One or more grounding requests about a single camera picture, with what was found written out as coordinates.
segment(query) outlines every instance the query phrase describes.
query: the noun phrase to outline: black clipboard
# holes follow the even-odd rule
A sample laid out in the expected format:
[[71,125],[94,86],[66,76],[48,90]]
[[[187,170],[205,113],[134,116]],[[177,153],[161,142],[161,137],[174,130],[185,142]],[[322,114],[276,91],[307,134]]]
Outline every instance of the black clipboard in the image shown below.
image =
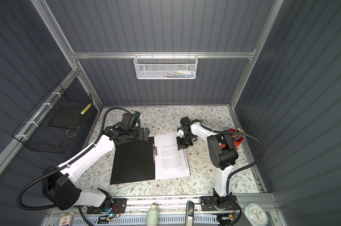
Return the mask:
[[155,179],[154,137],[133,140],[115,149],[110,184]]

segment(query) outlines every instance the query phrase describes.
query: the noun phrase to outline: glue bottle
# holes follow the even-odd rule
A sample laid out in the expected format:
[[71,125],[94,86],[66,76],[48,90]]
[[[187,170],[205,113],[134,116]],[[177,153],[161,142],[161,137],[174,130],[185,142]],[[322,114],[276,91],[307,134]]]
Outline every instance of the glue bottle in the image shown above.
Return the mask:
[[157,206],[155,203],[152,204],[152,207],[147,212],[147,220],[146,225],[147,226],[157,226],[158,220],[159,220],[159,211],[157,210]]

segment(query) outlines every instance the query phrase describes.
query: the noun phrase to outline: black cable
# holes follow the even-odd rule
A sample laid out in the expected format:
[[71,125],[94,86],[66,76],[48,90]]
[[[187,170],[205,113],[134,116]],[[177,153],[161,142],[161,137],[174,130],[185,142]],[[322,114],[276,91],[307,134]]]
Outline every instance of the black cable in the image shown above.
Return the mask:
[[81,215],[82,219],[85,221],[85,223],[86,223],[88,226],[94,226],[94,225],[92,225],[92,224],[85,218],[84,214],[82,213],[81,207],[78,207],[78,209],[79,209],[80,215]]
[[[228,175],[227,181],[226,181],[226,193],[227,193],[228,197],[229,197],[231,200],[233,200],[232,197],[231,197],[231,195],[230,195],[229,189],[228,189],[228,187],[229,187],[229,185],[230,185],[230,178],[231,178],[233,175],[235,175],[236,173],[238,173],[238,172],[240,172],[240,171],[242,171],[242,170],[245,170],[245,169],[247,169],[247,168],[250,168],[250,167],[256,165],[256,164],[262,159],[262,157],[263,157],[263,155],[264,155],[264,153],[265,153],[265,148],[263,147],[263,144],[261,143],[261,141],[259,141],[257,138],[255,138],[255,137],[253,137],[253,136],[251,136],[251,135],[249,135],[249,134],[246,134],[246,133],[239,133],[239,132],[230,132],[230,131],[217,131],[217,130],[208,128],[207,126],[205,126],[205,125],[202,124],[202,123],[200,124],[200,126],[201,126],[202,128],[204,128],[204,129],[207,129],[208,131],[211,131],[211,132],[214,132],[214,133],[244,135],[244,136],[249,137],[249,138],[253,139],[254,141],[256,141],[256,142],[259,144],[259,146],[261,147],[261,154],[260,154],[260,156],[259,156],[254,162],[250,163],[250,164],[247,165],[247,166],[244,166],[244,167],[241,167],[241,168],[239,168],[239,169],[236,169],[235,171],[231,172],[231,173]],[[232,226],[232,225],[236,224],[236,222],[240,219],[241,214],[242,214],[241,207],[238,205],[238,203],[235,202],[235,204],[236,204],[237,207],[240,209],[240,214],[237,216],[237,218],[236,218],[235,220],[232,221],[232,223],[231,223],[229,226]]]
[[240,217],[242,215],[242,209],[241,209],[240,205],[231,197],[231,195],[228,194],[227,196],[237,206],[237,208],[240,210],[240,213],[238,214],[236,219],[232,220],[231,224],[229,225],[229,226],[232,226],[232,225],[236,224],[237,221],[240,219]]
[[[123,110],[126,111],[127,113],[130,113],[130,111],[122,108],[122,107],[112,107],[110,109],[108,109],[103,117],[103,121],[101,123],[101,129],[100,129],[100,133],[98,135],[98,137],[96,138],[96,140],[94,141],[94,143],[92,145],[90,145],[84,152],[82,152],[80,155],[78,155],[77,157],[75,157],[73,160],[71,160],[70,162],[68,162],[68,165],[73,164],[74,162],[76,162],[79,158],[81,158],[82,156],[84,156],[87,152],[89,152],[94,146],[95,144],[97,144],[101,138],[101,136],[103,135],[103,131],[104,131],[104,125],[105,125],[105,119],[106,119],[106,115],[109,113],[109,111],[112,110]],[[30,188],[32,187],[34,184],[40,182],[41,180],[43,180],[44,178],[51,176],[53,174],[57,174],[58,172],[60,172],[61,170],[65,169],[66,167],[68,167],[68,165],[64,165],[62,167],[59,167],[57,169],[55,169],[54,171],[47,173],[39,178],[37,178],[36,180],[32,181],[31,183],[29,183],[28,185],[26,185],[23,189],[21,189],[21,191],[18,193],[17,198],[16,198],[16,204],[18,207],[20,207],[21,209],[24,210],[44,210],[44,209],[50,209],[50,208],[54,208],[56,207],[55,204],[52,205],[47,205],[47,206],[27,206],[25,204],[23,204],[22,202],[22,196],[23,194]]]

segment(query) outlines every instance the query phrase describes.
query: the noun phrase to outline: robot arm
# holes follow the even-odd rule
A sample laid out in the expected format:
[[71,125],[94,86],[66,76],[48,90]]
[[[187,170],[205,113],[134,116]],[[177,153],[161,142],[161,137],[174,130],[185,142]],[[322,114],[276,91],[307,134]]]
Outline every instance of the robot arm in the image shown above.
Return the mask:
[[178,149],[192,146],[197,137],[207,141],[210,159],[216,169],[216,185],[214,188],[215,205],[222,206],[228,202],[226,186],[227,177],[232,172],[238,153],[232,141],[231,134],[219,134],[209,131],[201,126],[198,119],[190,120],[188,117],[181,119],[178,129]]
[[[72,206],[93,206],[98,207],[99,212],[110,211],[113,204],[109,193],[102,189],[79,187],[75,183],[85,170],[116,146],[134,139],[148,140],[149,129],[140,128],[139,116],[139,112],[124,113],[121,122],[104,129],[98,142],[92,142],[77,155],[58,165],[58,169],[64,169],[43,180],[42,193],[60,210]],[[49,166],[43,173],[46,175],[55,169]]]

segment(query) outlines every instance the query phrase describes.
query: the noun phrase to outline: black wire basket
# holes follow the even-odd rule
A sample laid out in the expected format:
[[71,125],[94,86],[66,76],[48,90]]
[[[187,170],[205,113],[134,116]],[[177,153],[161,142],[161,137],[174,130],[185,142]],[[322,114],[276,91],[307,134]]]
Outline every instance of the black wire basket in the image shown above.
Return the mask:
[[24,123],[12,137],[31,151],[67,153],[71,151],[86,111],[92,105],[90,93],[61,89],[41,106],[35,118]]

